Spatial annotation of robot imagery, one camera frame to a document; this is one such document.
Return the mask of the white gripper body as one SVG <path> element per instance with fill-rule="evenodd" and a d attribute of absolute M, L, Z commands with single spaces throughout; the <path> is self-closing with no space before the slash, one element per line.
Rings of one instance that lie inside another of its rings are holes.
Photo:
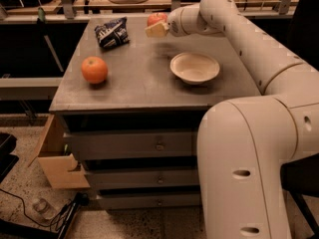
<path fill-rule="evenodd" d="M 179 7 L 171 11 L 167 16 L 167 24 L 168 24 L 169 32 L 175 37 L 182 37 L 186 35 L 181 24 L 182 11 L 183 9 Z"/>

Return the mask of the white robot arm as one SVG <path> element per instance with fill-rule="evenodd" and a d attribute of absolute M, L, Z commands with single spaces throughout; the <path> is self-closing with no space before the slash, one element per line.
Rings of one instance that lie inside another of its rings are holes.
<path fill-rule="evenodd" d="M 148 23 L 150 37 L 221 32 L 259 94 L 204 115 L 197 163 L 208 239 L 291 239 L 283 193 L 312 230 L 304 198 L 318 193 L 319 75 L 244 17 L 233 0 L 201 0 Z"/>

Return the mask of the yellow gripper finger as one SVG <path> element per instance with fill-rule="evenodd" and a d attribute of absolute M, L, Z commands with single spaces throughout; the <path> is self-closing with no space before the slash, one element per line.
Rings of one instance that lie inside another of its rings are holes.
<path fill-rule="evenodd" d="M 168 33 L 168 25 L 165 22 L 157 22 L 145 28 L 146 34 L 149 38 L 165 37 Z"/>

